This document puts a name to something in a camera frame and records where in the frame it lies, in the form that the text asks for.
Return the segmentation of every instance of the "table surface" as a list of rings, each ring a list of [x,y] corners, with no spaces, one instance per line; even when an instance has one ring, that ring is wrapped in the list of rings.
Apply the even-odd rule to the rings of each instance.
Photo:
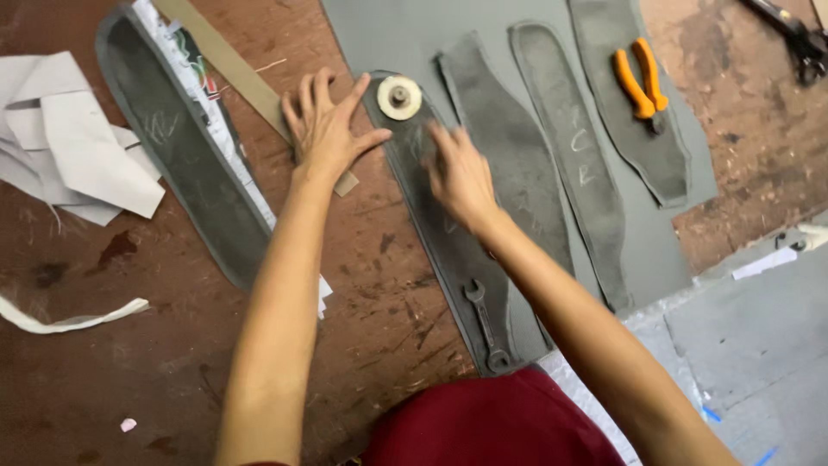
[[[114,0],[12,0],[0,6],[0,55],[69,50],[106,115],[124,124],[97,64],[94,32]],[[653,46],[702,122],[720,195],[674,220],[696,271],[828,207],[828,84],[803,90],[784,43],[739,2],[642,0]],[[816,26],[808,0],[781,2]],[[353,82],[316,0],[194,4],[282,92],[329,66],[333,96]],[[220,87],[224,82],[217,76]],[[235,92],[221,92],[274,211],[291,154]],[[355,128],[370,128],[363,111]],[[320,322],[308,387],[305,464],[365,445],[378,417],[437,383],[476,376],[382,152],[333,200],[322,273],[335,293]],[[224,278],[170,192],[147,220],[102,228],[0,183],[0,294],[48,322],[106,313],[132,298],[152,309],[65,335],[0,322],[0,449],[10,464],[207,464],[247,296]],[[123,434],[125,417],[137,428]]]

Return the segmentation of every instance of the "hand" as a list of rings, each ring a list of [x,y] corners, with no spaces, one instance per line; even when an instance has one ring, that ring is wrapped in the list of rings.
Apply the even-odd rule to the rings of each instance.
[[[375,129],[358,138],[351,134],[351,118],[370,82],[368,73],[359,77],[350,94],[338,105],[330,100],[330,82],[327,67],[316,76],[305,75],[299,84],[301,118],[296,116],[288,93],[282,98],[282,111],[293,133],[299,167],[304,167],[307,175],[336,182],[359,155],[391,138],[391,131]]]
[[[455,220],[477,235],[502,212],[494,200],[489,162],[474,148],[465,129],[458,127],[449,134],[437,122],[427,126],[437,146],[435,157],[423,163],[431,192]]]

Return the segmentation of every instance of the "maroon shirt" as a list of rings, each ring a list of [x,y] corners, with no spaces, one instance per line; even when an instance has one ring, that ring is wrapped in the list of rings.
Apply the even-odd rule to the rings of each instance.
[[[361,456],[365,466],[624,465],[561,388],[529,368],[423,391],[379,423]]]

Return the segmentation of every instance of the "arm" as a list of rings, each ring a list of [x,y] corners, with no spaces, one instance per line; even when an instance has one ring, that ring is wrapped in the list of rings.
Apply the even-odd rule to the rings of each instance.
[[[636,337],[498,207],[489,165],[468,134],[429,130],[439,148],[426,162],[435,196],[498,258],[643,463],[736,465]]]
[[[336,106],[330,101],[329,80],[327,68],[302,78],[301,118],[290,95],[282,100],[301,163],[293,172],[236,346],[215,460],[220,466],[299,464],[331,192],[359,154],[391,136],[390,131],[375,130],[355,138],[349,131],[368,75]]]

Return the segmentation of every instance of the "orange-handled pliers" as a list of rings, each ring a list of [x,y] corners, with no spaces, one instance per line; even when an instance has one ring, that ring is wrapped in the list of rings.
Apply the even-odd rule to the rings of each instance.
[[[639,37],[633,43],[633,53],[638,59],[638,64],[641,66],[641,72],[644,75],[644,89],[646,93],[644,90],[641,90],[641,86],[635,80],[633,70],[629,67],[627,52],[623,49],[615,51],[615,75],[618,77],[621,87],[636,105],[635,118],[646,121],[650,131],[658,136],[664,131],[664,125],[657,112],[666,109],[670,101],[662,94],[658,86],[656,57],[652,54],[652,49],[650,48],[650,44],[647,43],[647,39]]]

